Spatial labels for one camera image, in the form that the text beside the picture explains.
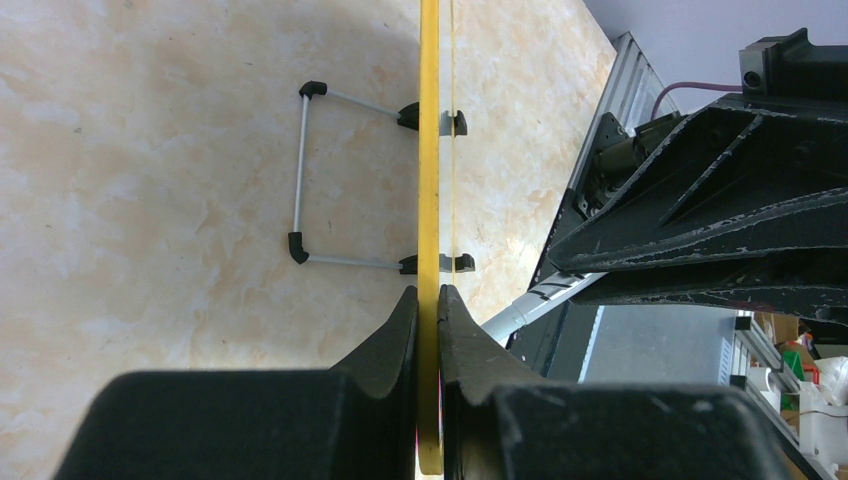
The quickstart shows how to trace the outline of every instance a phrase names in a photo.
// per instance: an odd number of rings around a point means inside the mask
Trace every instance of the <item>white tube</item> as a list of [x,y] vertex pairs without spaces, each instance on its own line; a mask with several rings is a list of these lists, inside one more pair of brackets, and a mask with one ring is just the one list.
[[606,273],[603,272],[586,275],[555,273],[516,298],[502,312],[484,323],[483,330],[496,341],[500,341],[562,305],[604,275]]
[[321,262],[321,263],[338,263],[341,265],[357,265],[360,267],[376,267],[376,268],[390,268],[392,270],[400,270],[403,265],[399,263],[390,263],[390,262],[375,262],[371,260],[356,260],[353,258],[341,258],[341,257],[328,257],[325,255],[313,255],[309,254],[308,262]]
[[300,117],[300,146],[297,149],[297,186],[294,191],[294,228],[300,231],[300,196],[303,189],[303,149],[306,148],[306,117],[309,115],[309,96],[303,96],[303,115]]
[[329,88],[327,89],[326,96],[336,97],[340,100],[345,100],[345,101],[348,101],[350,103],[354,103],[356,105],[359,105],[360,107],[365,107],[369,110],[374,110],[375,112],[380,112],[380,113],[386,114],[386,115],[388,115],[392,118],[395,118],[395,119],[400,118],[400,113],[398,113],[398,112],[393,112],[393,111],[391,111],[387,108],[383,108],[379,105],[374,105],[373,103],[368,103],[364,100],[360,100],[358,98],[351,97],[350,95],[345,95],[344,93],[337,92],[337,91],[331,90]]

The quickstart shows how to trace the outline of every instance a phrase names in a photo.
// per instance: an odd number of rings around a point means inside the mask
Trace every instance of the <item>beige marble surface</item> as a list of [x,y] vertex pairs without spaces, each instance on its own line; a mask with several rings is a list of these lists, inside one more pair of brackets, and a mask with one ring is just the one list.
[[[456,2],[481,320],[526,287],[612,62],[581,2],[536,3]],[[414,281],[298,266],[285,234],[297,89],[413,101],[417,2],[8,0],[0,32],[0,478],[48,477],[120,373],[327,366]],[[307,249],[414,253],[414,132],[313,106]]]

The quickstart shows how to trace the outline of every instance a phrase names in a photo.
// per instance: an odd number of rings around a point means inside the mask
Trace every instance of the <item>yellow ruler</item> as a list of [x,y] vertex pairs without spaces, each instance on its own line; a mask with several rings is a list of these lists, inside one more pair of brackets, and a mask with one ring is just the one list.
[[418,461],[442,473],[439,441],[439,0],[421,0],[418,120]]

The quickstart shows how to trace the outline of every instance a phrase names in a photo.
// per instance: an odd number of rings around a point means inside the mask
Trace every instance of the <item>plastic bag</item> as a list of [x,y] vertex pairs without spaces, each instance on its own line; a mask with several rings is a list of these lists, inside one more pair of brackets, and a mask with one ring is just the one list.
[[848,357],[816,360],[821,371],[819,390],[831,405],[841,407],[848,403]]

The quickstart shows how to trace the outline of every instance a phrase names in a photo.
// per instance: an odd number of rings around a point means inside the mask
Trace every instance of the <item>metal rod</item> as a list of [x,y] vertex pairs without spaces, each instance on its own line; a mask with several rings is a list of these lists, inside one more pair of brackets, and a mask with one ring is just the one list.
[[356,260],[353,258],[341,258],[341,257],[329,257],[325,255],[314,255],[309,254],[309,262],[321,262],[321,263],[337,263],[340,265],[357,265],[360,267],[376,267],[376,268],[390,268],[392,270],[400,270],[403,265],[399,263],[391,263],[391,262],[376,262],[371,260]]
[[604,272],[585,275],[555,273],[533,286],[502,312],[484,323],[483,330],[496,341],[500,341],[562,305],[604,275],[606,275]]
[[306,148],[306,118],[309,115],[309,96],[303,96],[303,114],[300,117],[300,146],[297,149],[297,186],[294,191],[294,228],[300,231],[300,196],[303,193],[303,150]]
[[344,93],[337,92],[337,91],[329,89],[329,88],[327,89],[326,95],[328,97],[336,97],[340,100],[345,100],[345,101],[348,101],[350,103],[355,103],[355,104],[359,105],[360,107],[365,107],[369,110],[374,110],[375,112],[380,112],[382,114],[388,115],[388,116],[395,118],[395,119],[400,118],[400,114],[398,112],[393,112],[393,111],[391,111],[387,108],[383,108],[379,105],[374,105],[373,103],[368,103],[364,100],[360,100],[358,98],[351,97],[350,95],[345,95]]

